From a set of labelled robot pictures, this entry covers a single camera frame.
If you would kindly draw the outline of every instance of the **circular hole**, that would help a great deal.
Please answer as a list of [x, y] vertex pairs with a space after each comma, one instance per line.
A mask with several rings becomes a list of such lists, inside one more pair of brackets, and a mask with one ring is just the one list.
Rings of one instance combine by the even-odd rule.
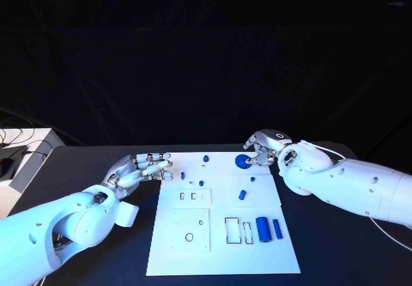
[[29, 234], [29, 239], [34, 244], [36, 244], [38, 240], [34, 234]]
[[186, 241], [191, 242], [192, 240], [193, 240], [193, 234], [189, 233], [189, 234], [186, 234]]

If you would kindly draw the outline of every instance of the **blue object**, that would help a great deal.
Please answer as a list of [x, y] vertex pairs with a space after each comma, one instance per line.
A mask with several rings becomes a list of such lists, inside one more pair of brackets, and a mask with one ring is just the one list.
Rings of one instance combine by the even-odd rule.
[[240, 194], [240, 200], [244, 201], [247, 196], [247, 191], [242, 189]]
[[280, 222], [277, 221], [277, 219], [273, 220], [273, 225], [276, 227], [276, 233], [277, 233], [277, 239], [283, 239], [283, 236], [281, 236], [281, 228], [280, 228]]
[[268, 229], [268, 219], [261, 216], [257, 218], [257, 226], [258, 226], [258, 234], [260, 234], [260, 242], [268, 243], [273, 241], [271, 231]]
[[235, 158], [235, 164], [241, 169], [251, 168], [251, 165], [247, 164], [247, 160], [251, 159], [251, 157], [245, 154], [241, 154]]

